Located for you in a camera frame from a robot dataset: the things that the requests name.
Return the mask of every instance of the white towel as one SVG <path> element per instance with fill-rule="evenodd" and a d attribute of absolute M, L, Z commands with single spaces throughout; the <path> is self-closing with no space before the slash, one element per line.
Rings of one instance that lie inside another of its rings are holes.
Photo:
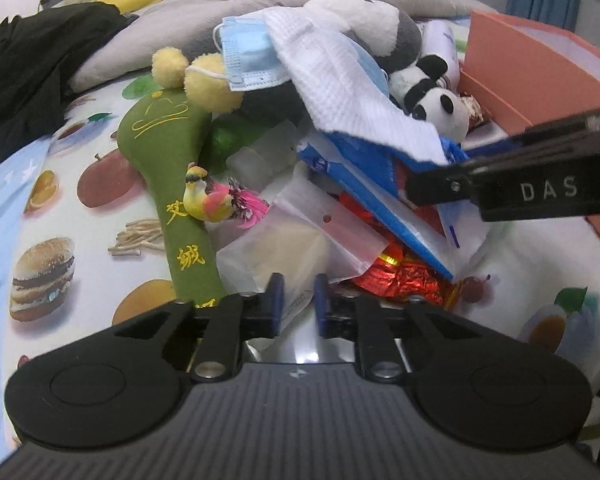
<path fill-rule="evenodd" d="M 366 75 L 345 36 L 320 28 L 302 9 L 271 7 L 262 16 L 318 130 L 390 146 L 414 160 L 447 164 L 433 124 L 395 107 Z"/>

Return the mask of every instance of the red foil wrapper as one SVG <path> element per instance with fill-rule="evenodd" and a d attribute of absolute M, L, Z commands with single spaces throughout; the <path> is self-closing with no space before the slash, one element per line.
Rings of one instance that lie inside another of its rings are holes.
<path fill-rule="evenodd" d="M 351 195 L 343 192 L 340 203 L 389 241 L 373 265 L 361 276 L 350 280 L 352 283 L 382 298 L 403 301 L 418 295 L 445 310 L 453 307 L 459 295 L 456 286 L 419 259 Z"/>

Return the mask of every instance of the green plush toy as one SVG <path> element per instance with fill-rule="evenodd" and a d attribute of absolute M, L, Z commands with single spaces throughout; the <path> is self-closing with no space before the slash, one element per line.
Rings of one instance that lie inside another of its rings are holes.
<path fill-rule="evenodd" d="M 226 170 L 226 160 L 243 146 L 250 146 L 275 124 L 255 123 L 237 114 L 214 119 L 198 165 L 216 175 Z"/>
<path fill-rule="evenodd" d="M 197 162 L 211 114 L 187 102 L 184 90 L 158 90 L 140 99 L 118 128 L 118 147 L 151 191 L 162 225 L 176 295 L 198 307 L 226 295 L 205 225 L 184 211 L 190 162 Z"/>

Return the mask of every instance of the bird figurine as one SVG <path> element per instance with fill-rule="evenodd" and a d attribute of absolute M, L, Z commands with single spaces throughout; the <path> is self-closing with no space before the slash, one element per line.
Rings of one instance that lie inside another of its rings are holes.
<path fill-rule="evenodd" d="M 189 164 L 185 177 L 182 202 L 193 218 L 203 222 L 221 222 L 240 219 L 239 227 L 247 229 L 256 225 L 267 212 L 269 204 L 253 191 L 244 189 L 234 179 L 220 184 L 207 178 L 208 173 L 195 162 Z"/>

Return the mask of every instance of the ear loop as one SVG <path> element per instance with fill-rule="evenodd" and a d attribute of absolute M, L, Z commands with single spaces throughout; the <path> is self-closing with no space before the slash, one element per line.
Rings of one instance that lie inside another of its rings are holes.
<path fill-rule="evenodd" d="M 220 23 L 219 25 L 216 25 L 214 27 L 213 32 L 211 33 L 211 37 L 214 40 L 214 45 L 216 46 L 216 48 L 218 49 L 219 52 L 222 52 L 222 47 L 219 44 L 219 37 L 218 37 L 218 31 L 220 30 L 220 27 L 222 27 L 222 23 Z M 229 81 L 229 77 L 225 76 L 224 74 L 219 74 L 216 72 L 211 72 L 211 70 L 206 70 L 205 68 L 199 67 L 199 66 L 187 66 L 187 68 L 185 69 L 185 72 L 198 72 L 199 74 L 203 74 L 209 77 L 212 77 L 214 79 L 222 79 L 224 81 Z"/>
<path fill-rule="evenodd" d="M 214 31 L 211 33 L 211 37 L 214 40 L 214 45 L 216 46 L 216 49 L 218 49 L 218 52 L 222 52 L 222 41 L 219 40 L 219 36 L 218 36 L 218 32 L 220 31 L 220 27 L 222 27 L 222 25 L 224 25 L 223 23 L 220 23 L 219 25 L 216 25 L 214 27 Z"/>

